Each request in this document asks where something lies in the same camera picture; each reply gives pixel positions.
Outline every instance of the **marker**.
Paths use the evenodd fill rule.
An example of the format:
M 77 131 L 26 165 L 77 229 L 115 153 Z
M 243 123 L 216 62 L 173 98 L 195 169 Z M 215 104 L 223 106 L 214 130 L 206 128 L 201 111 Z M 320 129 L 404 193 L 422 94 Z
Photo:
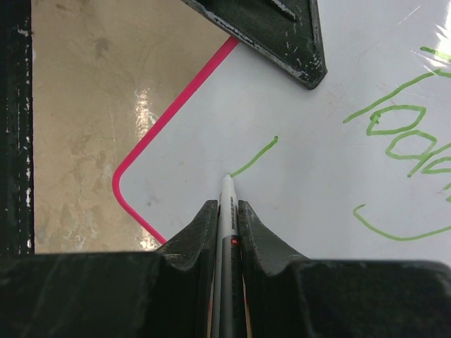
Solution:
M 218 238 L 214 270 L 212 338 L 246 337 L 237 195 L 232 177 L 223 178 L 219 197 Z

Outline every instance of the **pink border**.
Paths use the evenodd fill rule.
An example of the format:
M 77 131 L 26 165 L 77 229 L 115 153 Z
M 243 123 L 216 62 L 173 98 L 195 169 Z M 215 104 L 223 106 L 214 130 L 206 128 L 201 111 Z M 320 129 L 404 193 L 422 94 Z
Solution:
M 205 80 L 215 71 L 215 69 L 224 61 L 230 52 L 238 45 L 238 40 L 230 37 L 224 45 L 214 54 L 210 61 L 202 68 L 190 84 L 183 90 L 182 94 L 169 106 L 163 115 L 157 120 L 155 125 L 146 133 L 146 135 L 138 142 L 133 150 L 127 155 L 125 160 L 118 166 L 113 175 L 113 192 L 119 204 L 141 224 L 152 236 L 160 243 L 166 240 L 161 236 L 141 215 L 132 209 L 125 201 L 121 194 L 119 183 L 123 173 L 133 163 L 133 161 L 141 154 L 146 146 L 157 136 L 171 118 L 183 107 L 190 97 L 202 86 Z

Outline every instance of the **tiled floor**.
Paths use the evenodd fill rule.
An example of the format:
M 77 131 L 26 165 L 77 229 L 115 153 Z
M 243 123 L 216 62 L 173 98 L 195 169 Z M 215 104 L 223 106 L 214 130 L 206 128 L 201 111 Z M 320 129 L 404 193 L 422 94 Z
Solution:
M 111 176 L 227 34 L 181 0 L 33 0 L 32 25 L 36 251 L 156 248 Z

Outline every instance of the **black plastic bracket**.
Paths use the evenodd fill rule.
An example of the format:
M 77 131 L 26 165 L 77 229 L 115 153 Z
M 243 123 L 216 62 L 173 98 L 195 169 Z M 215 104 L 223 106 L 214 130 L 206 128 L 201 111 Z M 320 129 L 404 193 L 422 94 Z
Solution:
M 35 251 L 31 0 L 0 1 L 0 256 Z
M 308 89 L 327 73 L 316 0 L 182 0 Z
M 218 202 L 155 252 L 0 258 L 0 337 L 206 337 Z
M 451 271 L 421 261 L 310 261 L 238 204 L 253 337 L 451 337 Z

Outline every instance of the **green handwriting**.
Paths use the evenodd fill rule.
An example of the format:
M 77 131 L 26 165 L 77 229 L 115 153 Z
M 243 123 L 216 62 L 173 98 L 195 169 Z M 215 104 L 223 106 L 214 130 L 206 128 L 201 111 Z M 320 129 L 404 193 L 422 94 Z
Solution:
M 420 50 L 422 51 L 426 51 L 429 52 L 431 54 L 434 54 L 436 56 L 438 56 L 439 58 L 442 58 L 446 61 L 451 61 L 451 56 L 445 53 L 442 53 L 440 51 L 436 51 L 435 49 L 431 49 L 428 47 L 421 47 Z M 399 94 L 402 90 L 416 84 L 419 81 L 422 81 L 428 77 L 434 76 L 434 75 L 438 75 L 438 76 L 442 76 L 442 77 L 446 77 L 446 78 L 451 78 L 451 73 L 450 72 L 445 72 L 444 70 L 442 70 L 441 68 L 424 73 L 423 75 L 417 76 L 415 77 L 413 80 L 408 81 L 404 84 L 401 84 L 398 88 L 396 88 L 395 90 L 393 90 L 391 93 L 389 93 L 388 95 L 385 95 L 384 97 L 382 97 L 381 99 L 375 101 L 374 103 L 370 104 L 369 106 L 367 106 L 366 108 L 363 108 L 359 111 L 356 111 L 355 113 L 349 115 L 346 119 L 343 120 L 343 123 L 348 123 L 351 120 L 354 120 L 355 118 L 358 118 L 359 116 L 369 112 L 370 110 L 372 110 L 373 108 L 377 107 L 378 105 L 380 105 L 381 103 L 390 100 L 391 98 L 393 98 L 394 96 L 396 96 L 397 94 Z M 411 123 L 410 125 L 406 125 L 404 127 L 400 127 L 397 129 L 389 129 L 389 130 L 374 130 L 375 125 L 379 124 L 379 120 L 381 118 L 381 116 L 385 113 L 391 112 L 391 111 L 400 111 L 400 110 L 410 110 L 413 112 L 417 112 L 418 116 L 416 117 L 415 121 L 413 123 Z M 370 123 L 369 126 L 366 129 L 366 134 L 368 136 L 374 136 L 374 135 L 394 135 L 394 134 L 399 134 L 402 132 L 402 134 L 399 134 L 398 136 L 396 136 L 391 143 L 389 144 L 389 146 L 387 147 L 387 149 L 385 150 L 385 154 L 391 158 L 397 159 L 397 160 L 417 160 L 418 163 L 412 168 L 412 170 L 410 170 L 410 172 L 408 173 L 407 177 L 411 177 L 414 173 L 416 173 L 427 161 L 429 161 L 430 158 L 432 158 L 433 156 L 441 153 L 442 151 L 451 148 L 451 143 L 446 144 L 445 146 L 440 147 L 438 150 L 432 151 L 432 149 L 436 146 L 437 144 L 437 139 L 432 136 L 431 134 L 428 134 L 427 132 L 422 132 L 421 130 L 412 130 L 413 128 L 415 128 L 423 119 L 423 117 L 426 114 L 426 107 L 423 106 L 413 106 L 413 105 L 407 105 L 407 104 L 403 104 L 403 105 L 394 105 L 394 106 L 389 106 L 386 108 L 382 108 L 379 109 L 377 111 L 375 111 L 374 113 L 371 114 L 370 116 Z M 400 155 L 397 154 L 395 152 L 393 152 L 393 148 L 395 148 L 396 144 L 407 138 L 407 137 L 423 137 L 424 139 L 427 139 L 430 144 L 428 146 L 428 148 L 425 151 L 420 152 L 420 154 L 405 154 L 405 155 Z M 428 165 L 426 165 L 422 170 L 421 173 L 422 174 L 440 174 L 440 173 L 451 173 L 451 168 L 439 168 L 439 169 L 435 169 L 434 167 L 440 163 L 443 162 L 447 162 L 447 161 L 451 161 L 451 157 L 450 156 L 444 156 L 442 158 L 438 158 L 434 161 L 431 161 Z M 451 183 L 447 184 L 446 186 L 443 187 L 443 190 L 448 190 L 449 188 L 451 188 Z M 446 201 L 451 202 L 451 196 L 449 196 Z M 371 225 L 368 221 L 366 221 L 363 217 L 360 216 L 360 214 L 358 213 L 358 211 L 360 209 L 362 209 L 363 207 L 365 207 L 365 204 L 362 204 L 358 207 L 356 207 L 353 210 L 353 215 L 355 218 L 357 218 L 363 225 L 365 225 L 368 229 L 370 229 L 371 231 L 374 231 L 376 233 L 378 233 L 381 236 L 384 236 L 388 239 L 393 239 L 395 241 L 400 241 L 400 242 L 408 242 L 408 241 L 414 241 L 417 239 L 421 239 L 424 237 L 429 237 L 429 236 L 433 236 L 435 234 L 440 234 L 441 232 L 445 232 L 448 230 L 451 230 L 451 227 L 443 227 L 439 230 L 434 230 L 431 232 L 425 232 L 423 234 L 419 234 L 417 236 L 411 236 L 411 237 L 398 237 L 398 236 L 394 236 L 392 234 L 389 234 L 387 232 L 384 232 L 380 229 L 378 229 L 377 227 L 374 227 L 373 225 Z
M 374 227 L 373 225 L 369 224 L 367 220 L 365 220 L 363 217 L 360 216 L 360 214 L 358 213 L 358 211 L 360 209 L 362 209 L 366 204 L 362 204 L 358 207 L 356 207 L 352 213 L 354 214 L 354 217 L 359 220 L 360 222 L 362 222 L 363 225 L 365 225 L 368 229 L 370 229 L 371 231 L 374 231 L 375 233 L 384 236 L 388 239 L 393 239 L 394 241 L 399 241 L 399 242 L 408 242 L 408 241 L 415 241 L 417 239 L 421 239 L 424 237 L 429 237 L 429 236 L 433 236 L 435 234 L 440 234 L 442 232 L 451 230 L 451 227 L 443 227 L 441 229 L 438 230 L 434 230 L 434 231 L 430 231 L 430 232 L 425 232 L 423 234 L 418 234 L 417 236 L 411 236 L 411 237 L 398 237 L 398 236 L 394 236 L 392 234 L 389 234 L 385 231 L 382 231 L 380 229 L 378 229 L 377 227 Z
M 240 169 L 238 169 L 237 171 L 233 172 L 230 174 L 231 177 L 235 177 L 237 175 L 239 175 L 240 173 L 242 173 L 243 171 L 245 171 L 246 169 L 248 169 L 251 165 L 253 165 L 264 153 L 266 153 L 269 149 L 271 149 L 274 144 L 277 143 L 277 141 L 279 140 L 278 136 L 275 136 L 274 139 L 267 144 L 261 151 L 258 152 L 258 154 L 256 156 L 254 156 L 254 158 L 252 160 L 250 160 L 247 164 L 245 164 L 244 166 L 242 166 Z

